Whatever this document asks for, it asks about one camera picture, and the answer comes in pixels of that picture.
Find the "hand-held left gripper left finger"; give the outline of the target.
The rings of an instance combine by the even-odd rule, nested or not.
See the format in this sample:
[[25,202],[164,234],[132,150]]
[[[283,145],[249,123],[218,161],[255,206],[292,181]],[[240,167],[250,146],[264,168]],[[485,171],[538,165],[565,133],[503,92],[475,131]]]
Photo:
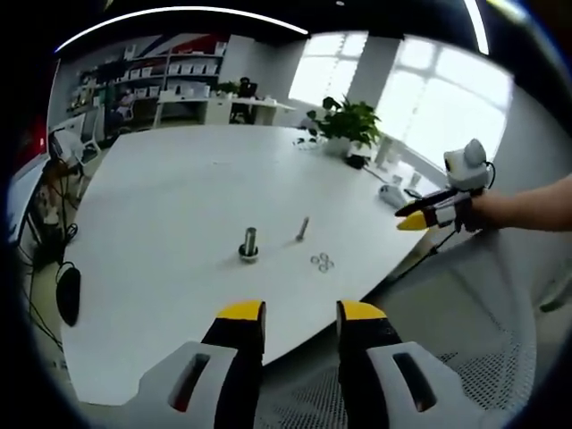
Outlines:
[[201,341],[189,341],[140,378],[135,428],[251,428],[262,382],[265,302],[221,310]]

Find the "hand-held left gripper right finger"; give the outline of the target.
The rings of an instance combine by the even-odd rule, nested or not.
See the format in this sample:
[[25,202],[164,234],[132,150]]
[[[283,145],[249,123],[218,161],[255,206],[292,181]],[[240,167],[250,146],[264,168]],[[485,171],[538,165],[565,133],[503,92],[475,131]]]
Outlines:
[[459,375],[388,316],[361,301],[336,303],[339,384],[350,428],[479,428],[483,409]]

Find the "person's right hand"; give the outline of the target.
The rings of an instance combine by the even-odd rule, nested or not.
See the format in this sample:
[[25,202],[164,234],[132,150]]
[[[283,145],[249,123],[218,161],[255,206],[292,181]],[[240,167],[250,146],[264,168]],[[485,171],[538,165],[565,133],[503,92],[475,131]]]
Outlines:
[[494,215],[487,209],[489,193],[485,190],[469,194],[456,204],[456,225],[467,232],[488,231],[498,228]]

